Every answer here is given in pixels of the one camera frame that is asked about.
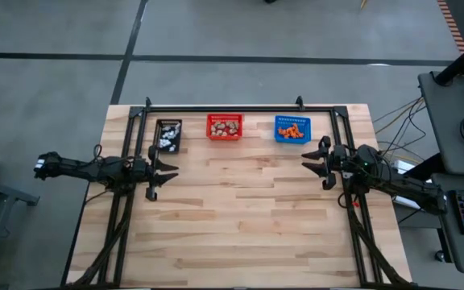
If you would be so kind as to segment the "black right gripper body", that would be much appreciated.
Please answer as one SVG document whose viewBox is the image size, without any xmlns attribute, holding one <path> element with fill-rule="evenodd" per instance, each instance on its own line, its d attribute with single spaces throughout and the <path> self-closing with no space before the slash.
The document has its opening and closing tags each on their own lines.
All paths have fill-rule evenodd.
<svg viewBox="0 0 464 290">
<path fill-rule="evenodd" d="M 326 163 L 329 168 L 329 177 L 333 172 L 360 172 L 363 167 L 358 161 L 355 161 L 352 156 L 347 155 L 349 149 L 346 145 L 335 145 L 331 147 L 331 139 L 329 136 L 323 136 L 318 144 L 318 149 L 322 147 L 329 148 L 329 157 L 323 159 L 322 163 Z"/>
</svg>

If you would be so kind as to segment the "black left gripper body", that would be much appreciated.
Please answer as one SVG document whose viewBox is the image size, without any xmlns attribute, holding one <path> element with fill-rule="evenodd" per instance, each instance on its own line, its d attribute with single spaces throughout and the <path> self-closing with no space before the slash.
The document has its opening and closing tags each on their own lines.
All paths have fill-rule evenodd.
<svg viewBox="0 0 464 290">
<path fill-rule="evenodd" d="M 137 155 L 133 161 L 133 177 L 137 183 L 147 182 L 150 186 L 158 186 L 157 176 L 158 147 L 151 145 L 147 150 L 147 159 Z"/>
</svg>

